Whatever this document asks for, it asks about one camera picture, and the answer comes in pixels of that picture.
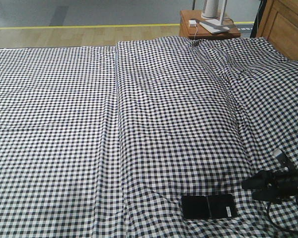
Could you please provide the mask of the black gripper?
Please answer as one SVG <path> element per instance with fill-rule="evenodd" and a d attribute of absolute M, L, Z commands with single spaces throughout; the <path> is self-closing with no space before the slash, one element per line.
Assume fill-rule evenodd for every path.
<path fill-rule="evenodd" d="M 281 202 L 290 196 L 298 196 L 298 172 L 272 172 L 261 170 L 242 181 L 243 189 L 257 189 L 253 192 L 255 200 Z"/>

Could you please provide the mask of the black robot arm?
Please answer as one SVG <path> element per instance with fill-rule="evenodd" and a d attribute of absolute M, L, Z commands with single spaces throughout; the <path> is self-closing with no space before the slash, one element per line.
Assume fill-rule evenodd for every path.
<path fill-rule="evenodd" d="M 252 198 L 281 203 L 283 199 L 298 195 L 298 172 L 273 172 L 261 170 L 242 181 L 245 190 L 252 190 Z"/>

